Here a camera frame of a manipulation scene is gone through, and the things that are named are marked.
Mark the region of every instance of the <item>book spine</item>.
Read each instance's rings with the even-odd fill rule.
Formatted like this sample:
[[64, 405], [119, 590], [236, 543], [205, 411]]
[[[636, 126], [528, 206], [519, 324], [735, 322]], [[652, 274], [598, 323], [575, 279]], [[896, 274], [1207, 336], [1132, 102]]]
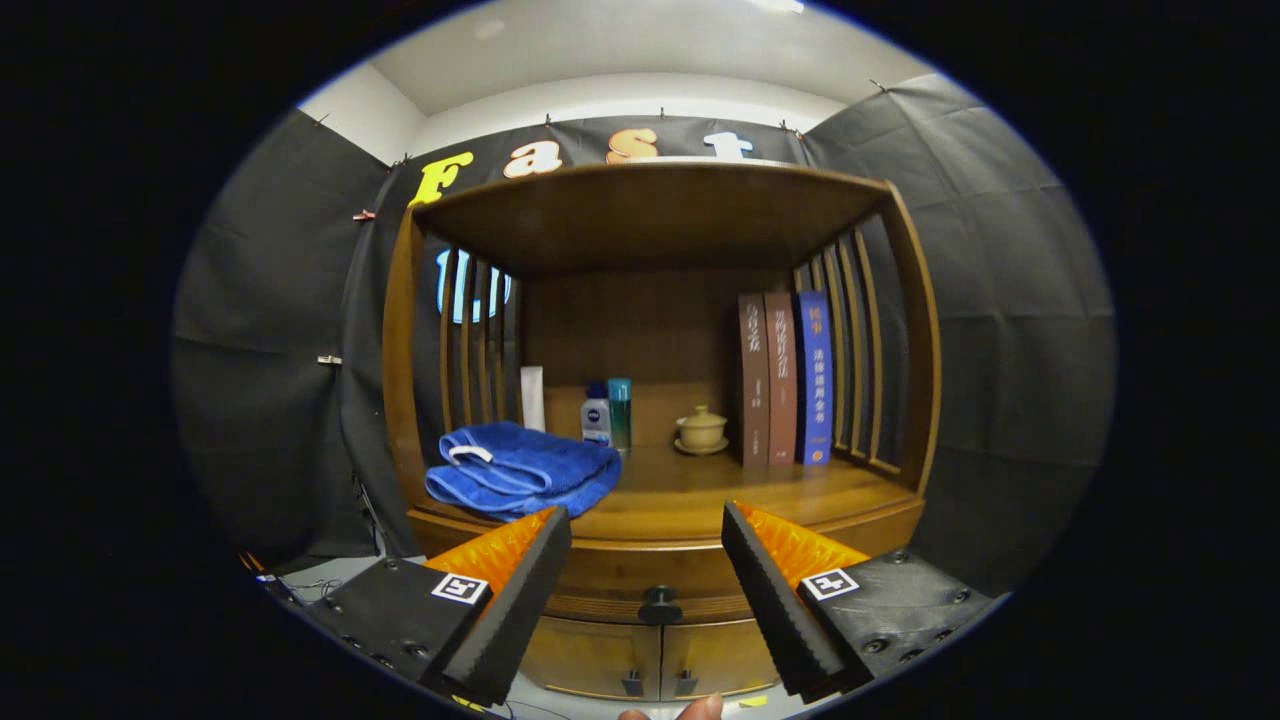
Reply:
[[764, 295], [769, 346], [769, 465], [795, 462], [796, 351], [791, 296]]
[[827, 296], [796, 293], [796, 341], [799, 342], [800, 434], [796, 459], [803, 465], [826, 465], [831, 457], [831, 328]]
[[764, 296], [737, 299], [742, 341], [742, 466], [769, 464], [769, 343]]

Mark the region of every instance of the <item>cabinet knob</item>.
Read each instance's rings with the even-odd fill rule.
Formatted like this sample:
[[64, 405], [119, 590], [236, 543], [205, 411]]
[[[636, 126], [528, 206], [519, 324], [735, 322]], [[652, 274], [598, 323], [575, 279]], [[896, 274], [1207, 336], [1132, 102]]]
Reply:
[[622, 691], [628, 697], [644, 697], [644, 684], [640, 682], [639, 671], [632, 670], [627, 673], [626, 678], [622, 678]]
[[676, 600], [676, 589], [667, 585], [654, 585], [644, 591], [644, 605], [637, 615], [649, 625], [671, 625], [678, 623], [685, 616], [685, 611], [678, 605], [671, 602]]
[[691, 696], [695, 688], [698, 688], [698, 678], [694, 676], [692, 670], [685, 670], [676, 679], [676, 697]]

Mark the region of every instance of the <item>teal bottle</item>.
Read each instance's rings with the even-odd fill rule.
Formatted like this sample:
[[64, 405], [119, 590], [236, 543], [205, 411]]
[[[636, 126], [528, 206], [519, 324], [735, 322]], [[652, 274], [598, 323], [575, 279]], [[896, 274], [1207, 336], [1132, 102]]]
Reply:
[[631, 452], [631, 380], [609, 378], [609, 439], [621, 455]]

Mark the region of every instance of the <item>orange gripper pad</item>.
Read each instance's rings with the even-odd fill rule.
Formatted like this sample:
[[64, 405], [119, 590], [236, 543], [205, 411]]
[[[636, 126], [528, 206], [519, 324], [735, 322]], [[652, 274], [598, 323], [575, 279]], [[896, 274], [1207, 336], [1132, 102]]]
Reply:
[[424, 565], [442, 573], [457, 573], [488, 580], [494, 597], [497, 597], [554, 510], [556, 507], [548, 507], [500, 528], [494, 528], [453, 550], [436, 555]]
[[742, 518], [755, 530], [755, 537], [760, 538], [760, 544], [792, 591], [800, 585], [800, 580], [810, 575], [870, 560], [869, 555], [863, 555], [790, 520], [769, 515], [736, 500], [733, 505], [742, 511]]

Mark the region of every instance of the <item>brown book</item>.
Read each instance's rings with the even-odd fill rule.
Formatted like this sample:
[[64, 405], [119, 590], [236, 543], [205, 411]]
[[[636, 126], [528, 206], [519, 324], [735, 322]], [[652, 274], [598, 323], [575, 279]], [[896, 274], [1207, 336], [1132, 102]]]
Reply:
[[795, 462], [796, 450], [796, 336], [791, 296], [764, 293], [769, 338], [769, 465]]
[[769, 464], [769, 325], [764, 296], [737, 296], [742, 340], [742, 466]]

